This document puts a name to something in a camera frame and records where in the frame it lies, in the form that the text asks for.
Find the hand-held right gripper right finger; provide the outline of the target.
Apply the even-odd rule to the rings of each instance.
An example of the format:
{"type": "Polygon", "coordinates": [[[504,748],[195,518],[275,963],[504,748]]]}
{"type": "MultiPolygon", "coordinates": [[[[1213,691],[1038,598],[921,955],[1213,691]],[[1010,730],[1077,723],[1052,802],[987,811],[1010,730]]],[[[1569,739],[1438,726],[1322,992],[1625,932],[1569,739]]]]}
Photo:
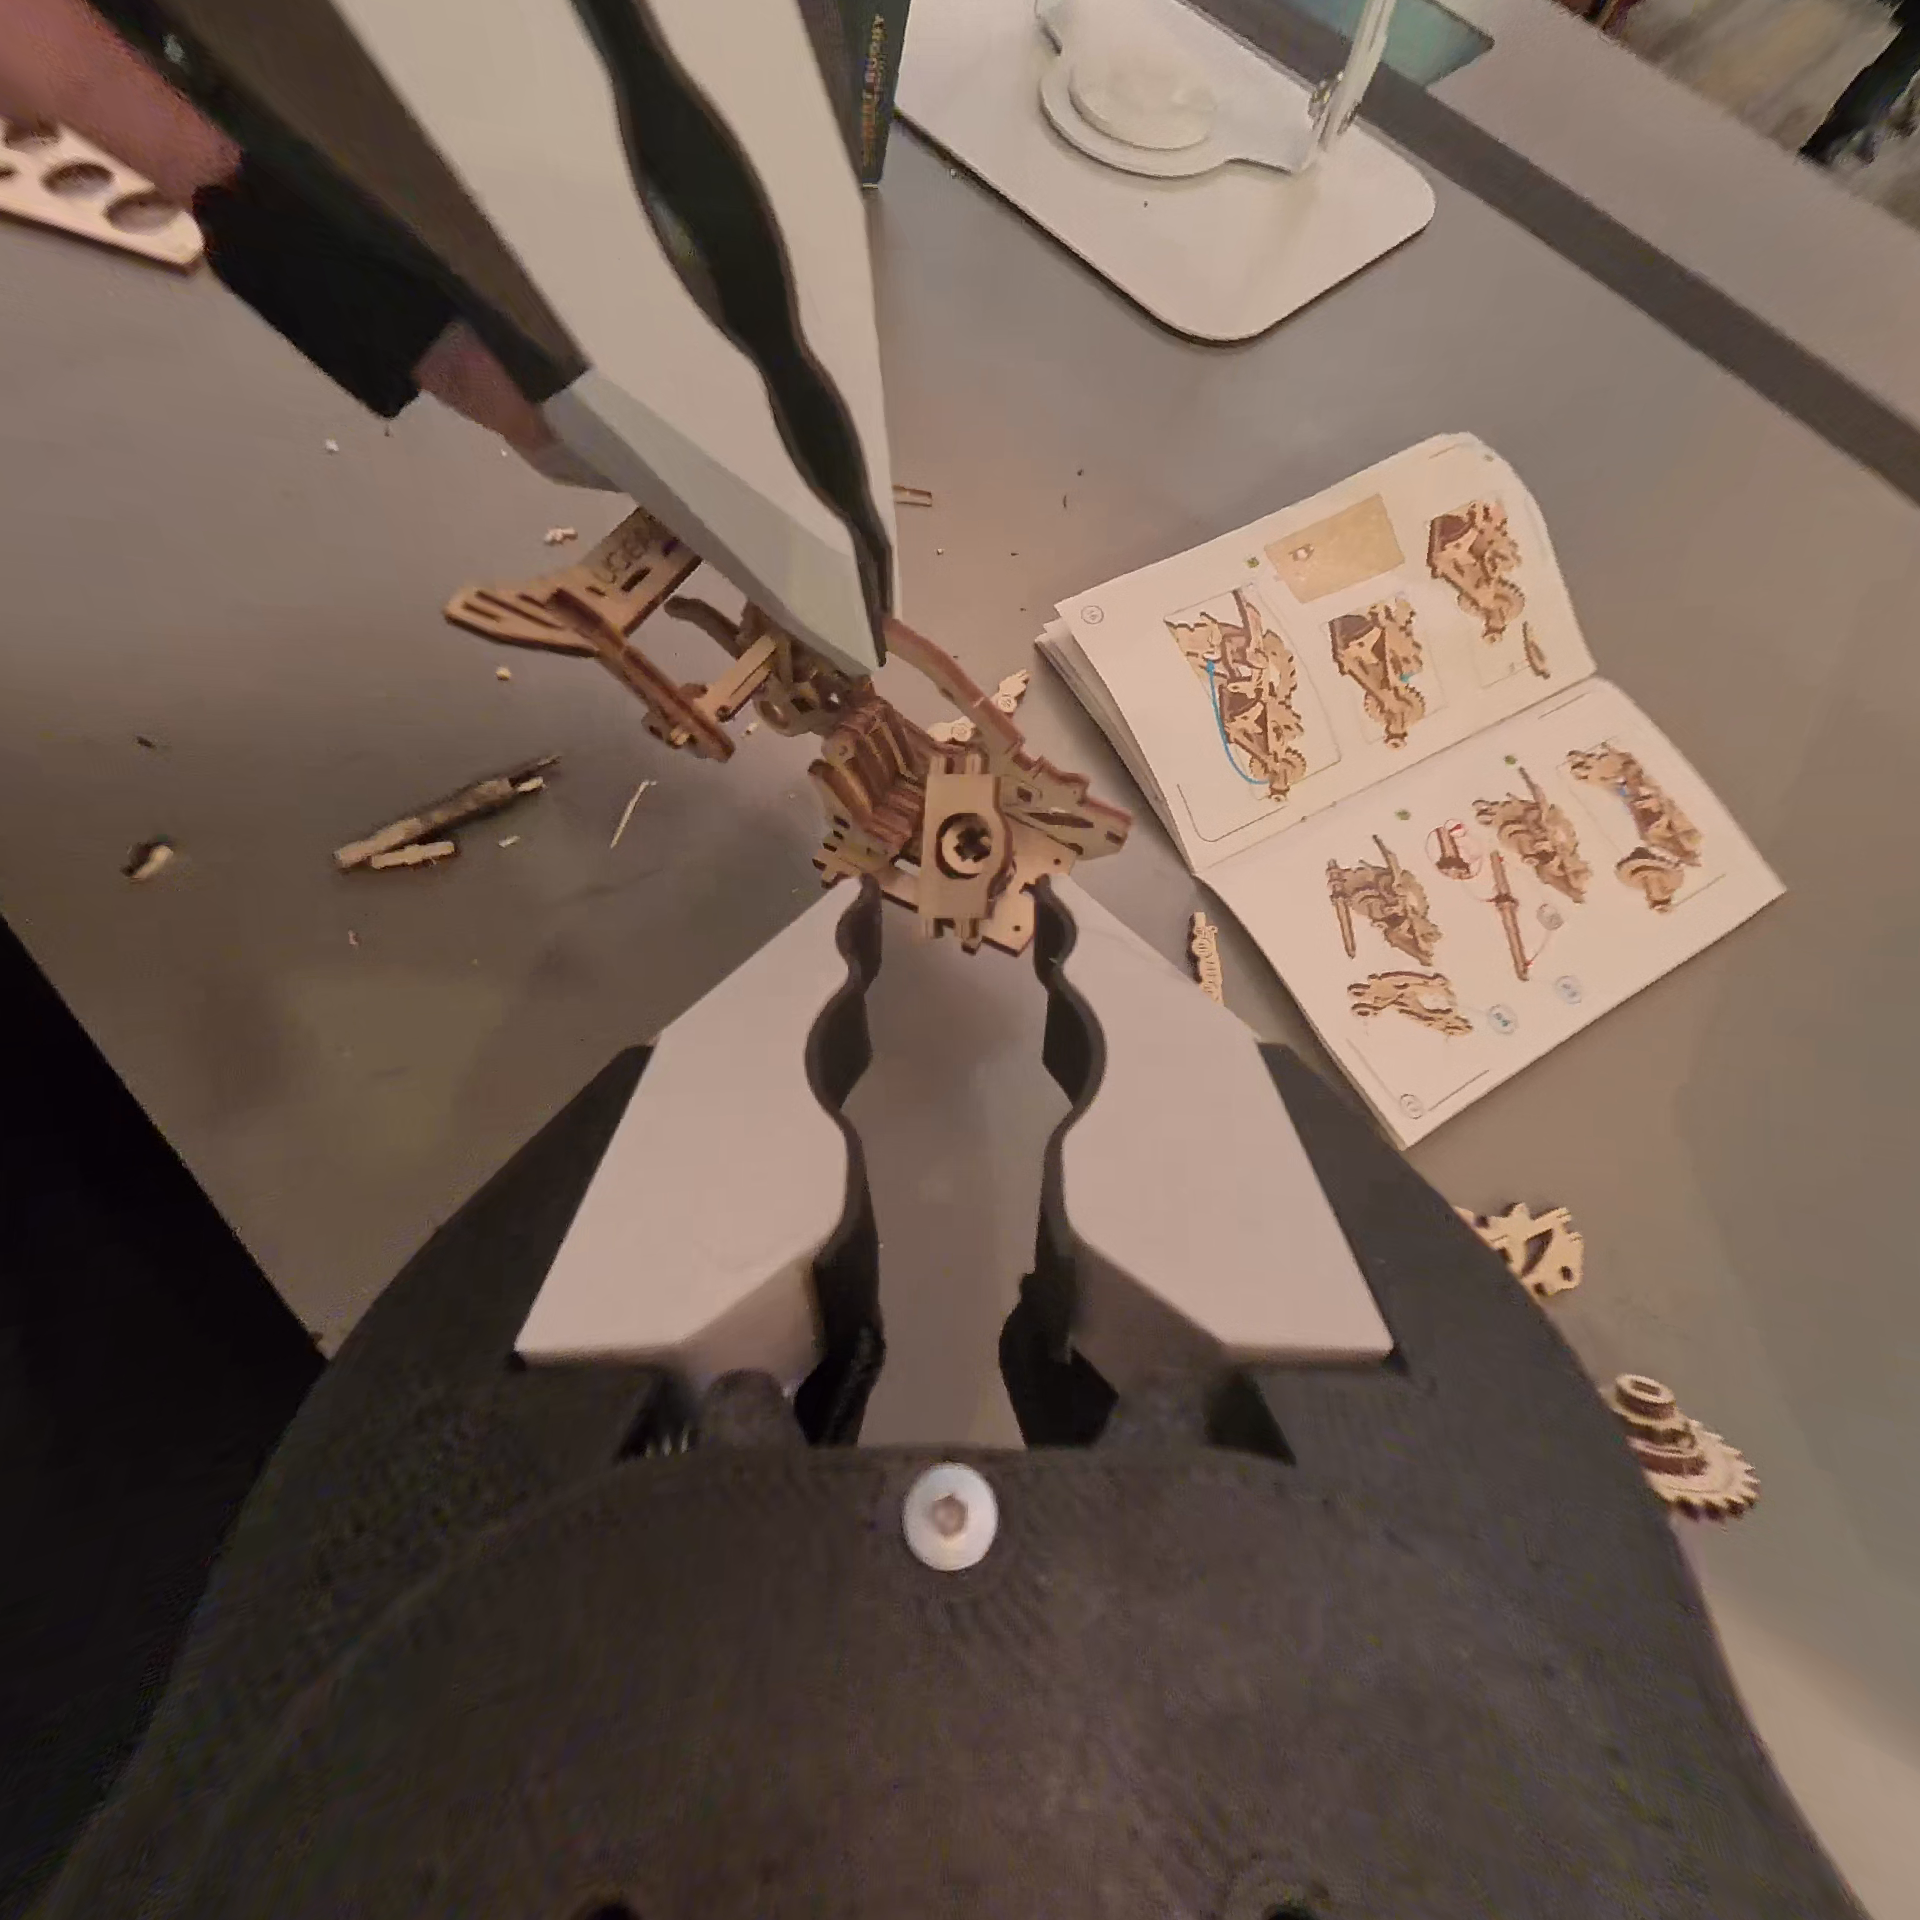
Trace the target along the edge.
{"type": "Polygon", "coordinates": [[[997,1362],[1023,1445],[1283,1445],[1277,1366],[1394,1350],[1256,1032],[1072,878],[1038,888],[1038,1259],[997,1362]]]}

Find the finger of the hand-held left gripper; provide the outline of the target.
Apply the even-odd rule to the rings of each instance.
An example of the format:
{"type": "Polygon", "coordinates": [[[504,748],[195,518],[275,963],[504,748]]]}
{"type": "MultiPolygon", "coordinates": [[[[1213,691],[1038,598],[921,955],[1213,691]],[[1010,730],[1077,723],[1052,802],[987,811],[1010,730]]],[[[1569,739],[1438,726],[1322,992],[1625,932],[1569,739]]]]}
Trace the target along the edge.
{"type": "Polygon", "coordinates": [[[660,34],[742,183],[717,189],[714,294],[805,492],[895,600],[875,272],[852,63],[860,5],[660,5],[660,34]]]}
{"type": "Polygon", "coordinates": [[[742,183],[660,5],[341,5],[584,354],[542,419],[852,676],[882,665],[852,543],[724,330],[717,189],[742,183]]]}

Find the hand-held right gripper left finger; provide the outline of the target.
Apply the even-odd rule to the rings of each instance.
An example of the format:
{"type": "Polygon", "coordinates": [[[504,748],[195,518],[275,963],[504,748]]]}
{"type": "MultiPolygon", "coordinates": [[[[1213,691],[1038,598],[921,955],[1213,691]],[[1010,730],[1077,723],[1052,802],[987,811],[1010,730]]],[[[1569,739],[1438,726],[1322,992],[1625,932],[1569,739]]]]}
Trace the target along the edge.
{"type": "Polygon", "coordinates": [[[882,1366],[878,1238],[848,1095],[872,1062],[882,903],[827,888],[643,1047],[517,1326],[530,1366],[641,1362],[697,1403],[785,1391],[852,1445],[882,1366]]]}

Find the laser-cut wooden parts sheet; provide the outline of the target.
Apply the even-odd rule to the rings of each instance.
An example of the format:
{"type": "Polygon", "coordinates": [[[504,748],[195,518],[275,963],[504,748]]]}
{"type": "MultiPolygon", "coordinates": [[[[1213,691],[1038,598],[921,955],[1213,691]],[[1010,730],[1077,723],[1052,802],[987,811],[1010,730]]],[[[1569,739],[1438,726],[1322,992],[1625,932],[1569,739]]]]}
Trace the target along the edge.
{"type": "Polygon", "coordinates": [[[43,119],[3,119],[3,218],[191,276],[200,225],[124,159],[43,119]]]}

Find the partly built wooden model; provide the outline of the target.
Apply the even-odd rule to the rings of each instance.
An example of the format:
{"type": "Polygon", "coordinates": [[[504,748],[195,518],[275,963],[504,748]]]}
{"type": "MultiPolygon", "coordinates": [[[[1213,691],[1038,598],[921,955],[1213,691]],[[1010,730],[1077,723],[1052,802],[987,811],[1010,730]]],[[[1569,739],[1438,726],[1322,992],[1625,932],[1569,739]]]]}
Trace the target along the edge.
{"type": "Polygon", "coordinates": [[[735,720],[749,712],[773,735],[809,739],[809,785],[826,818],[814,856],[822,882],[872,878],[882,899],[916,911],[921,794],[934,767],[997,778],[997,806],[1042,836],[1046,866],[1029,888],[1116,856],[1135,819],[1101,802],[1084,775],[1031,754],[1016,720],[991,705],[958,659],[916,628],[889,621],[903,659],[961,723],[958,739],[907,720],[872,676],[827,665],[758,603],[724,611],[687,593],[704,556],[631,509],[572,566],[522,585],[466,585],[444,621],[466,636],[601,665],[641,705],[648,730],[683,754],[726,760],[735,720]]]}

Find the small wooden plate with hole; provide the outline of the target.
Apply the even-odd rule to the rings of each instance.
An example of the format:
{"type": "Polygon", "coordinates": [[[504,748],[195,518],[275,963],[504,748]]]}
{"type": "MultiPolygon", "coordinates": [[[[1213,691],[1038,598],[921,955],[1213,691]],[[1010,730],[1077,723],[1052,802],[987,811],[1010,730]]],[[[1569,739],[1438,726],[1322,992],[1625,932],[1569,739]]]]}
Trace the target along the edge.
{"type": "Polygon", "coordinates": [[[1019,955],[1038,932],[1029,888],[1042,866],[1042,836],[1001,811],[991,771],[934,767],[928,775],[916,877],[916,913],[928,938],[954,933],[961,950],[1019,955]]]}

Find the dark green model box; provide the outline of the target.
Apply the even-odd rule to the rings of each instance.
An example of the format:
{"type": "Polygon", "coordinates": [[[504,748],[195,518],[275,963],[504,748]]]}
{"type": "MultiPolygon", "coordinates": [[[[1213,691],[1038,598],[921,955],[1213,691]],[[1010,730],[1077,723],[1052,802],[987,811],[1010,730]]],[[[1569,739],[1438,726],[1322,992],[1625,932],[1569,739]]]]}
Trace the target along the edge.
{"type": "Polygon", "coordinates": [[[798,5],[860,189],[878,189],[910,5],[798,5]]]}

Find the wooden model side plate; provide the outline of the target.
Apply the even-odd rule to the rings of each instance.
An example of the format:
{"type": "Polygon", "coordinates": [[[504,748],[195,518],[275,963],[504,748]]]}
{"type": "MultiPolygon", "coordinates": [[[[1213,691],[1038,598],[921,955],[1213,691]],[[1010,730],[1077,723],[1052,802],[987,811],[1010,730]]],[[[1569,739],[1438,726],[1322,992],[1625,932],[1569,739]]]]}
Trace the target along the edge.
{"type": "Polygon", "coordinates": [[[1585,1269],[1585,1240],[1569,1221],[1569,1209],[1531,1209],[1515,1202],[1498,1214],[1458,1209],[1458,1217],[1498,1257],[1506,1276],[1525,1285],[1531,1301],[1574,1291],[1585,1269]]]}

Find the person's left hand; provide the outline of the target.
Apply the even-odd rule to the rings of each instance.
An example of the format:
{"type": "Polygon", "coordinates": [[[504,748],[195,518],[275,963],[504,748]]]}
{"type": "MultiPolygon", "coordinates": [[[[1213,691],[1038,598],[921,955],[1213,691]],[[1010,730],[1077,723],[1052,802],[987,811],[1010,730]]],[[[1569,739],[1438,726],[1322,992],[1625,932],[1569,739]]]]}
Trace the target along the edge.
{"type": "Polygon", "coordinates": [[[57,121],[187,207],[211,276],[377,419],[436,395],[561,476],[542,408],[457,307],[251,159],[95,5],[3,5],[3,119],[57,121]]]}

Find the open instruction booklet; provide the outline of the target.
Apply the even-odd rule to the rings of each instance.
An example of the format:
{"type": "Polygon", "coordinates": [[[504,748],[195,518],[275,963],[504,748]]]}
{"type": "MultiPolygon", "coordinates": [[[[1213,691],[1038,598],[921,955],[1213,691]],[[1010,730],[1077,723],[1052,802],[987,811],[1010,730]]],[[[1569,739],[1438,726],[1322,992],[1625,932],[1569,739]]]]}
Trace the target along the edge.
{"type": "Polygon", "coordinates": [[[1084,587],[1038,650],[1399,1146],[1786,890],[1478,437],[1084,587]]]}

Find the dark wooden sprue scrap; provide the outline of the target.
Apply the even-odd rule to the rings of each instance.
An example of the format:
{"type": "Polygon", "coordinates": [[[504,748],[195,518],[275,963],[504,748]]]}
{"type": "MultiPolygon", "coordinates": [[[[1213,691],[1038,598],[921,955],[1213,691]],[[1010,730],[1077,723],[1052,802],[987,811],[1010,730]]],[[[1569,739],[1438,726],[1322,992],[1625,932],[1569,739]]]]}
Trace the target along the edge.
{"type": "Polygon", "coordinates": [[[517,760],[504,775],[466,782],[463,790],[416,806],[411,811],[341,845],[335,852],[335,870],[366,870],[377,862],[398,862],[410,849],[449,845],[457,827],[497,818],[517,802],[535,797],[551,771],[556,771],[556,754],[517,760]]]}

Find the wooden gear assembly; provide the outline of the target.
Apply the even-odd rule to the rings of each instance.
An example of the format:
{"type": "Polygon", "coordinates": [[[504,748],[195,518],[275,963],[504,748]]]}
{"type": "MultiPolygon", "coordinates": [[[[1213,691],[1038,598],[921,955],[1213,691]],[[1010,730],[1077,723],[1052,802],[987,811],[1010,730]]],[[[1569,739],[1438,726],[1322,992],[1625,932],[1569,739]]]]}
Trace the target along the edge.
{"type": "Polygon", "coordinates": [[[1737,1519],[1760,1505],[1751,1462],[1680,1409],[1659,1379],[1616,1373],[1601,1391],[1649,1493],[1690,1519],[1737,1519]]]}

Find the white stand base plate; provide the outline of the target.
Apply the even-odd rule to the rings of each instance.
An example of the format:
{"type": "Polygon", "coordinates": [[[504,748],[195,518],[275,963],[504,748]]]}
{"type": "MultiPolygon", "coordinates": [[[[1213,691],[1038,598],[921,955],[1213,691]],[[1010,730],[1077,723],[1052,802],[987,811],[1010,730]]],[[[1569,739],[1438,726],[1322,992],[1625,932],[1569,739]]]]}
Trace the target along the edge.
{"type": "Polygon", "coordinates": [[[895,104],[1146,319],[1242,345],[1432,218],[1360,129],[1394,11],[1307,82],[1199,5],[910,5],[895,104]]]}

